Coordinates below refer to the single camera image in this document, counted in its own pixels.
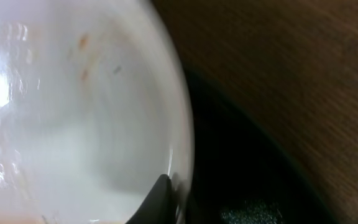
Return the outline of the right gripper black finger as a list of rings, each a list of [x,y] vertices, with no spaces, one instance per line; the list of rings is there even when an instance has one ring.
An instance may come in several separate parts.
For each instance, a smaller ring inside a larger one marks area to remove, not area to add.
[[[172,224],[172,182],[162,174],[126,224]]]

